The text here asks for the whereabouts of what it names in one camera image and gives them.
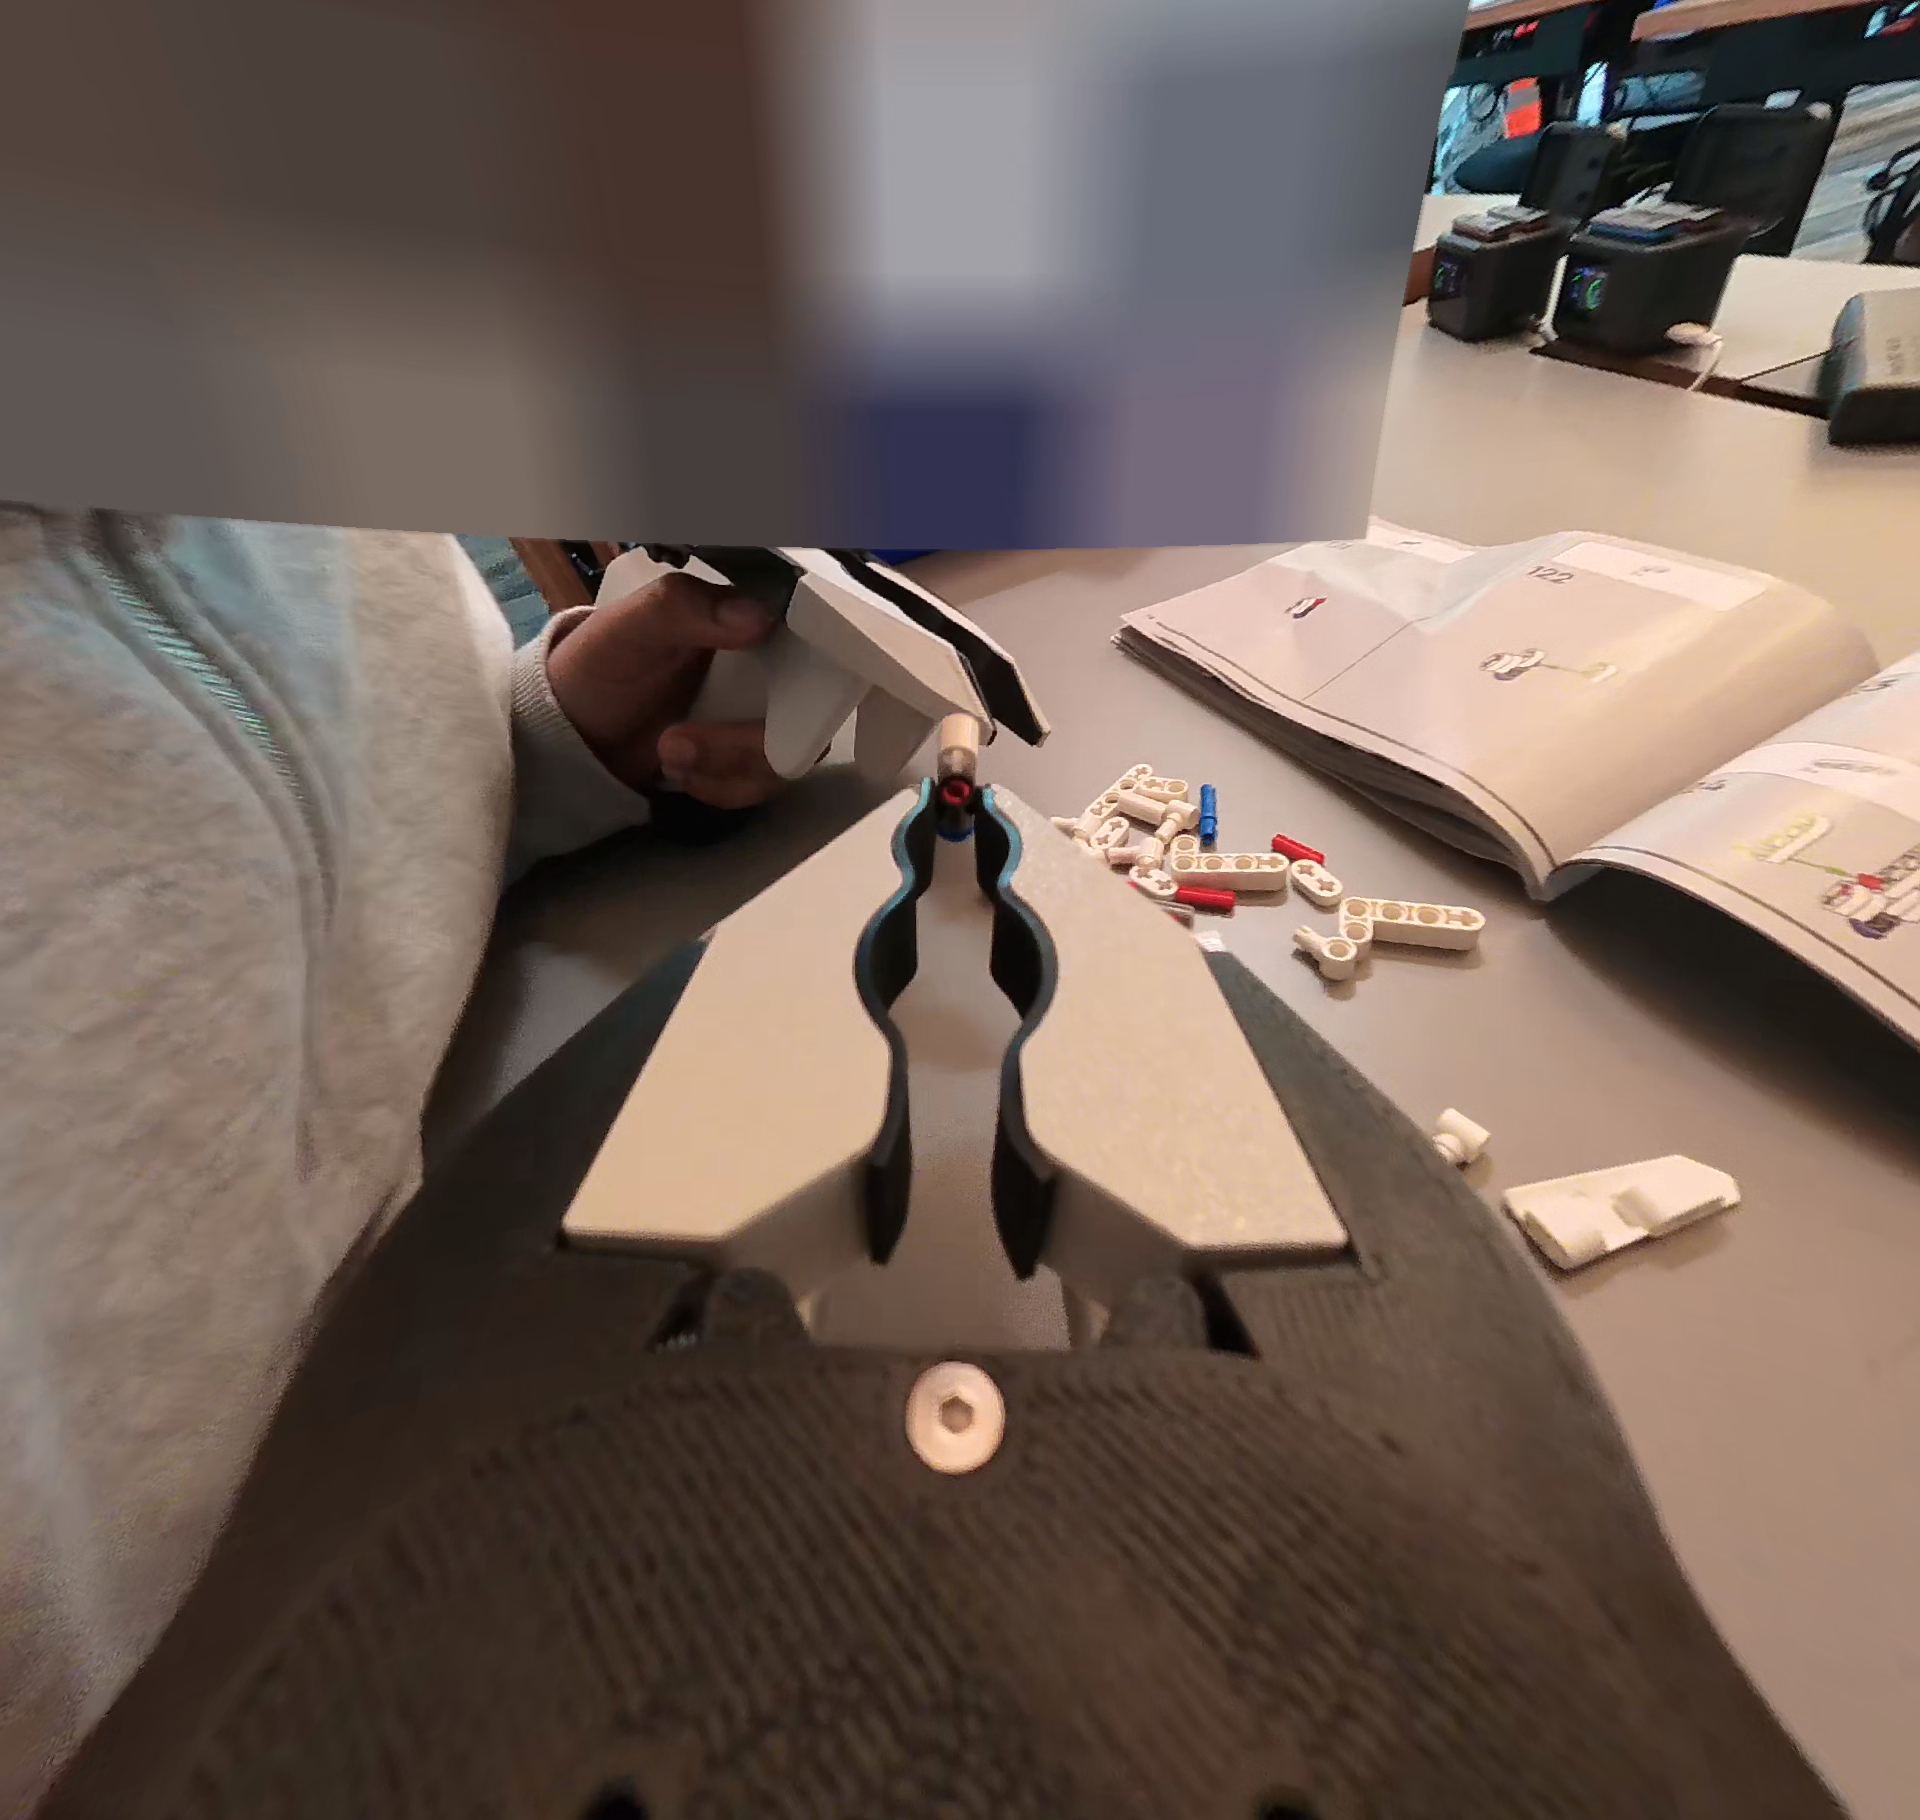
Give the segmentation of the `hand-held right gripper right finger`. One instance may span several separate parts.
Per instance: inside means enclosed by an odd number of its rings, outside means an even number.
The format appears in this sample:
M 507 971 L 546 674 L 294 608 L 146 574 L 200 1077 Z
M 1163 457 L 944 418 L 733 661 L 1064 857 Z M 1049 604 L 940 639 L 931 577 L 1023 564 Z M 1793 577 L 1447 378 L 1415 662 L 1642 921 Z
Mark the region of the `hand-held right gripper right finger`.
M 973 867 L 996 987 L 991 1217 L 1015 1276 L 1231 1273 L 1341 1255 L 1349 1235 L 1238 1023 L 1214 954 L 985 788 Z

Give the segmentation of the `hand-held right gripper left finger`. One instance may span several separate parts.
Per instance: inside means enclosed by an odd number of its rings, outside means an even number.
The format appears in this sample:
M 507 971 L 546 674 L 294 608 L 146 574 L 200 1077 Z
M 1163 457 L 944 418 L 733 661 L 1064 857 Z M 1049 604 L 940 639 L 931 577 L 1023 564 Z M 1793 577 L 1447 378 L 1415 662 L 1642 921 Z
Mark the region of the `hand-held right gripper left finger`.
M 854 973 L 906 885 L 899 790 L 720 919 L 576 1187 L 573 1250 L 858 1265 L 894 1047 Z

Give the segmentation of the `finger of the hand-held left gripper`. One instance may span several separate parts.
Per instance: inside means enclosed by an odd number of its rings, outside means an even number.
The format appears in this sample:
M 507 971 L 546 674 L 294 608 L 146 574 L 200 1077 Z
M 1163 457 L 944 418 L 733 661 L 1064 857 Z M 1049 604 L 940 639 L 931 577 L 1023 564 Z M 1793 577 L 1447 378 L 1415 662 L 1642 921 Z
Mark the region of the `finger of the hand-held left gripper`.
M 931 710 L 925 710 L 871 685 L 854 708 L 854 771 L 869 781 L 896 778 L 950 717 L 969 721 L 969 710 L 957 698 L 935 698 Z
M 1049 739 L 1049 717 L 1018 661 L 957 605 L 857 553 L 785 545 L 797 574 L 787 629 L 866 688 L 925 717 L 969 710 L 1024 743 Z

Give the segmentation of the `pile of small lego pieces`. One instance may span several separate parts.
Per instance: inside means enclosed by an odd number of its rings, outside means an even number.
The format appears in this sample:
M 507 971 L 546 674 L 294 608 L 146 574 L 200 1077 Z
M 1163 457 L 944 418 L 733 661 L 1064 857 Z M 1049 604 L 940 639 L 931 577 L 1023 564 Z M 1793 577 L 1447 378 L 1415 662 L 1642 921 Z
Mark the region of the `pile of small lego pieces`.
M 1269 848 L 1222 848 L 1214 788 L 1149 761 L 1051 827 L 1178 921 L 1303 907 L 1289 947 L 1330 987 L 1352 986 L 1376 954 L 1462 960 L 1486 935 L 1468 903 L 1352 891 L 1318 848 L 1284 833 Z

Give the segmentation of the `white lego panel piece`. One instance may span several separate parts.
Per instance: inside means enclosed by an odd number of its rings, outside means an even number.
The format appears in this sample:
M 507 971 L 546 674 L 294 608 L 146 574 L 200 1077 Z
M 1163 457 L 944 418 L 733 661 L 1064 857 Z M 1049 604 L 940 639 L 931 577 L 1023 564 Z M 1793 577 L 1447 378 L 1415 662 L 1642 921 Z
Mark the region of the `white lego panel piece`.
M 1741 1184 L 1690 1157 L 1659 1157 L 1502 1191 L 1507 1218 L 1559 1273 L 1741 1208 Z

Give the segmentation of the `lego instruction booklet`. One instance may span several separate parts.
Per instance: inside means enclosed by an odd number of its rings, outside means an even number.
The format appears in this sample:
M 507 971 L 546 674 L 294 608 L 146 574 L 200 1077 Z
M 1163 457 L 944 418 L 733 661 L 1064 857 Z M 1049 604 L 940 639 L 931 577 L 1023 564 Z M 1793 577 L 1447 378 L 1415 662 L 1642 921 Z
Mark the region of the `lego instruction booklet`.
M 1116 645 L 1555 902 L 1671 885 L 1917 1041 L 1917 653 L 1744 564 L 1369 522 L 1128 612 Z

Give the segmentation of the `person's left hand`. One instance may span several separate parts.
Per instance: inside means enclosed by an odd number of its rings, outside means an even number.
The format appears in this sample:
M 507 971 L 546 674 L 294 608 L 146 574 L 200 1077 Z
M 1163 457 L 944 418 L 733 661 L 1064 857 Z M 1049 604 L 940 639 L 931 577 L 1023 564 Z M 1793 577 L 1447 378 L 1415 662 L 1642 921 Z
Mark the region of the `person's left hand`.
M 755 807 L 785 781 L 764 753 L 760 721 L 693 721 L 718 652 L 760 645 L 774 615 L 748 593 L 683 571 L 576 622 L 546 653 L 570 726 L 634 790 L 675 790 L 711 807 Z

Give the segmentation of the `black battery charger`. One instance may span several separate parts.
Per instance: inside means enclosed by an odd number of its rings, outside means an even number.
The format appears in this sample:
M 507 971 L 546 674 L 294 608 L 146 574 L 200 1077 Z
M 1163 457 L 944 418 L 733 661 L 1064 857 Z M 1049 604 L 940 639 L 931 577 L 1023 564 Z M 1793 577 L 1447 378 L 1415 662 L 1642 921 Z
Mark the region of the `black battery charger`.
M 1832 146 L 1830 104 L 1715 104 L 1665 198 L 1599 211 L 1570 243 L 1551 314 L 1565 344 L 1645 358 L 1709 326 L 1744 253 L 1787 256 Z
M 1428 323 L 1468 344 L 1532 330 L 1572 234 L 1599 211 L 1619 143 L 1617 125 L 1544 125 L 1520 198 L 1459 215 L 1433 246 Z

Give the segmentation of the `grey power bank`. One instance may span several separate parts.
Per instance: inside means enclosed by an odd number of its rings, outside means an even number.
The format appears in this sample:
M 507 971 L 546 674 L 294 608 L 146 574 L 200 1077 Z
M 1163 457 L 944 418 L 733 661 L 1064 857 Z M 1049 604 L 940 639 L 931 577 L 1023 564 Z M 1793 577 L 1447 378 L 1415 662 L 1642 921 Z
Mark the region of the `grey power bank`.
M 1917 448 L 1917 289 L 1862 291 L 1839 308 L 1818 401 L 1832 448 Z

